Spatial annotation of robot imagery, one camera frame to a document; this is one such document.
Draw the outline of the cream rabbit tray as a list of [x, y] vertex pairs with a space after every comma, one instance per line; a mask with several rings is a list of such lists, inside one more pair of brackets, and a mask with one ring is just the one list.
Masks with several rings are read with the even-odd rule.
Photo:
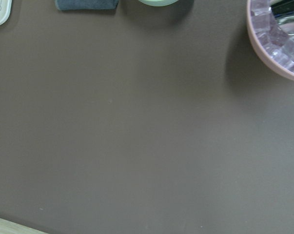
[[0, 25], [4, 24], [11, 12], [12, 0], [0, 0]]

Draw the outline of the mint green bowl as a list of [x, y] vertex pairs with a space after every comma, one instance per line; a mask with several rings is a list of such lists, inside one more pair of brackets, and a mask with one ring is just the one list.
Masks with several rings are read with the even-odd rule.
[[139, 2], [146, 4], [148, 6], [162, 7], [171, 5], [178, 0], [139, 0]]

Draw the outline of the grey folded cloth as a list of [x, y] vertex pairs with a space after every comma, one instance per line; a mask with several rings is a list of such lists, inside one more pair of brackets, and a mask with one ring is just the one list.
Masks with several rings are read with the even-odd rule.
[[119, 0], [56, 0], [56, 8], [69, 10], [114, 10]]

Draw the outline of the pink bowl with ice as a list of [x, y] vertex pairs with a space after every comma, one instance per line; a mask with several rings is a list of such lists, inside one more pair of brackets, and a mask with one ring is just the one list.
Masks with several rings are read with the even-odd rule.
[[294, 81], [294, 73], [282, 67], [279, 63], [272, 59], [258, 40], [251, 19], [251, 0], [247, 0], [246, 3], [246, 25], [250, 43], [259, 59], [276, 74]]

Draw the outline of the steel ice scoop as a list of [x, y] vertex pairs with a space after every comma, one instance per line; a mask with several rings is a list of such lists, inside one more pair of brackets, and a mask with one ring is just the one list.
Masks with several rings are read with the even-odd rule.
[[270, 8], [279, 25], [294, 22], [294, 0], [272, 0]]

